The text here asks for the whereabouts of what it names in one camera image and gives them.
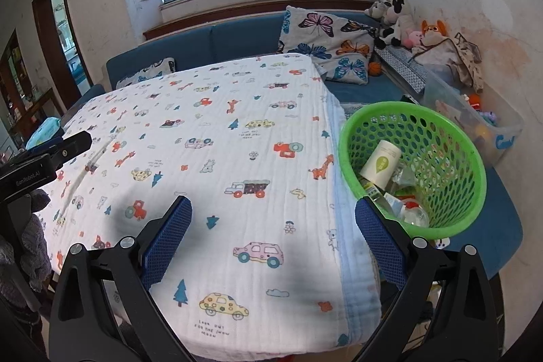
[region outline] orange fox plush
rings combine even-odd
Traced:
[[[447,28],[441,20],[437,20],[435,25],[428,24],[428,22],[423,20],[422,31],[422,43],[424,46],[437,45],[447,36]]]
[[[423,35],[425,36],[428,31],[435,31],[440,33],[442,36],[447,36],[447,28],[445,27],[445,24],[441,20],[437,20],[435,25],[429,25],[428,22],[423,20]]]

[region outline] pillow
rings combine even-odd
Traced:
[[[175,72],[175,59],[173,57],[167,57],[165,59],[159,60],[156,63],[143,68],[141,71],[138,71],[133,76],[125,77],[117,82],[115,89],[123,88],[134,83],[143,82],[153,77],[162,77],[166,74]]]
[[[366,84],[376,32],[373,27],[333,14],[289,6],[278,52],[310,56],[328,80]]]

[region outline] wooden door frame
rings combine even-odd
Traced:
[[[72,25],[72,19],[70,17],[70,10],[68,7],[68,1],[64,1],[64,10],[66,12],[66,18],[68,21],[68,26],[70,27],[70,31],[72,33],[72,38],[74,41],[75,49],[77,51],[77,54],[79,55],[79,60],[81,61],[81,65],[83,68],[83,71],[85,71],[85,75],[87,77],[87,80],[89,82],[90,86],[93,86],[92,79],[89,75],[89,71],[87,70],[87,66],[85,64],[85,61],[83,60],[83,56],[81,54],[81,49],[79,47],[79,44],[77,42],[77,37],[75,36],[73,25]],[[53,68],[51,70],[50,63],[58,63],[58,51],[62,52],[62,55],[64,55],[64,50],[62,49],[62,45],[60,43],[60,40],[57,35],[55,35],[55,43],[52,42],[52,37],[47,35],[47,31],[42,30],[40,28],[40,8],[43,6],[43,2],[45,0],[33,0],[32,2],[32,9],[34,11],[34,21],[36,24],[36,30],[38,34],[38,38],[40,40],[40,44],[42,47],[42,52],[45,57],[45,62],[47,63],[47,66],[49,68],[49,71],[51,73],[51,77],[53,79],[53,82],[56,86],[57,91],[59,92],[61,100],[64,102],[64,106],[66,108],[70,108],[73,103],[75,103],[80,97],[81,93],[79,92],[79,88],[77,87],[77,84],[75,83],[75,79],[70,73],[70,78],[73,82],[70,82],[65,75],[59,75],[56,72],[56,69]],[[54,16],[53,12],[53,6],[51,5],[51,12]],[[66,69],[70,70],[69,66],[67,65],[67,61],[64,59],[64,65],[66,66]]]

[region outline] doorway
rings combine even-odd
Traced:
[[[32,7],[45,62],[68,109],[92,86],[73,32],[68,2],[34,0]]]

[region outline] toy ball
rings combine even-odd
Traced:
[[[481,137],[484,139],[485,142],[492,143],[494,135],[492,134],[492,131],[488,129],[487,126],[478,124],[475,127],[475,135],[477,137]]]
[[[368,74],[370,76],[380,76],[383,73],[381,64],[379,62],[370,62],[368,66]]]

